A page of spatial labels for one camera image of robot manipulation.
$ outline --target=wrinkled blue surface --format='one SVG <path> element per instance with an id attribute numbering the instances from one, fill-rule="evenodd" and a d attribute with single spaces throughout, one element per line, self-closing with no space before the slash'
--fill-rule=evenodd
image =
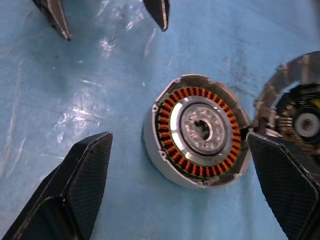
<path id="1" fill-rule="evenodd" d="M 162 33 L 141 0 L 64 0 L 65 42 L 30 0 L 1 1 L 0 237 L 41 180 L 86 136 L 112 131 L 92 240 L 284 240 L 253 162 L 235 184 L 190 190 L 144 149 L 164 87 L 194 73 L 225 83 L 250 116 L 276 66 L 319 50 L 310 0 L 171 0 Z"/>

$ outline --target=black plastic part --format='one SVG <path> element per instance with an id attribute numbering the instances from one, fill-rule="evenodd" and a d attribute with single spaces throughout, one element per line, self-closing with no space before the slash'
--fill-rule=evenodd
<path id="1" fill-rule="evenodd" d="M 168 29 L 169 23 L 169 0 L 143 0 L 143 2 L 155 22 L 165 32 Z"/>
<path id="2" fill-rule="evenodd" d="M 73 145 L 39 185 L 3 240 L 89 240 L 105 191 L 112 133 Z"/>
<path id="3" fill-rule="evenodd" d="M 61 0 L 32 0 L 46 16 L 50 25 L 67 41 L 71 40 L 67 18 Z"/>
<path id="4" fill-rule="evenodd" d="M 320 239 L 320 165 L 281 138 L 249 133 L 262 192 L 289 240 Z"/>

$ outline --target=blue plastic sheet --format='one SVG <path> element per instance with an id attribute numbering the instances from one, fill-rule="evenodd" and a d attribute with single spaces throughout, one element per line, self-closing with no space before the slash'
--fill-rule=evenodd
<path id="1" fill-rule="evenodd" d="M 319 50 L 312 0 L 171 0 L 162 33 L 141 0 L 65 0 L 65 42 L 30 0 L 1 1 L 0 237 L 86 136 L 112 131 L 92 240 L 284 240 L 253 162 L 228 187 L 190 190 L 149 160 L 142 124 L 182 74 L 235 92 L 250 116 L 281 63 Z"/>

